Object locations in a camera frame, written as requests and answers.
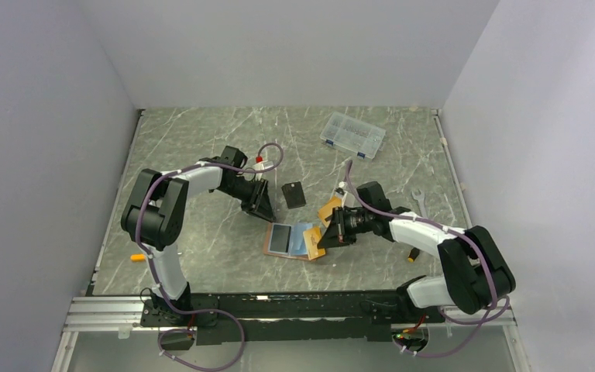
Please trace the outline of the single gold credit card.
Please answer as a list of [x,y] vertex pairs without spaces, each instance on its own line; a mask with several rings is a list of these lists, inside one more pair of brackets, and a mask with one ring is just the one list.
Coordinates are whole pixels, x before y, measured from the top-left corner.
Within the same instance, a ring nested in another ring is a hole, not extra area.
[[316,260],[326,255],[325,249],[318,247],[321,238],[322,232],[319,226],[311,227],[303,232],[304,244],[309,260]]

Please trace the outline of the brown leather card holder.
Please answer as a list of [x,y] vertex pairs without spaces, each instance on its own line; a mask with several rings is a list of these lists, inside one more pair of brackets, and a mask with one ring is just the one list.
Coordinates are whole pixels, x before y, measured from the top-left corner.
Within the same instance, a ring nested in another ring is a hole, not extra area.
[[311,223],[271,223],[263,243],[263,253],[293,260],[317,260],[326,255],[325,249],[318,248],[321,237],[320,228]]

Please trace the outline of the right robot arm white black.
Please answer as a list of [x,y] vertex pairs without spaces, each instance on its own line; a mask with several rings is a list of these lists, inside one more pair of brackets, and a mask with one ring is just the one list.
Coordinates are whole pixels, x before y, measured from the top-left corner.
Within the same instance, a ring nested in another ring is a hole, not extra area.
[[334,207],[318,248],[353,245],[359,234],[369,232],[416,248],[442,265],[441,275],[416,277],[397,288],[396,311],[404,321],[441,306],[474,314],[515,290],[514,275],[486,228],[445,226],[408,208],[394,208],[376,181],[360,185],[354,194],[361,205]]

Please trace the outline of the single black credit card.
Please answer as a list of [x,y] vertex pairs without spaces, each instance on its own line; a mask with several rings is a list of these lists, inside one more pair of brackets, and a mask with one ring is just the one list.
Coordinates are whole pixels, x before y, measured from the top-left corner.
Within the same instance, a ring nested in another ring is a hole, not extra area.
[[292,227],[283,224],[272,224],[267,250],[270,253],[288,255],[291,246]]

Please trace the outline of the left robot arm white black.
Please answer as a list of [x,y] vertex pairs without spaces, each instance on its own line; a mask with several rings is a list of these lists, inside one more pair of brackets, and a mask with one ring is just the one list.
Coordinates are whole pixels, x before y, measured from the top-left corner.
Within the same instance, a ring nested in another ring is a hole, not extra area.
[[189,198],[219,191],[239,201],[247,215],[275,222],[269,183],[263,174],[281,165],[284,149],[277,143],[272,146],[279,152],[277,160],[258,154],[252,167],[247,167],[244,152],[226,146],[217,157],[202,158],[185,168],[140,171],[120,224],[143,252],[153,278],[152,300],[171,325],[182,325],[196,313],[177,251]]

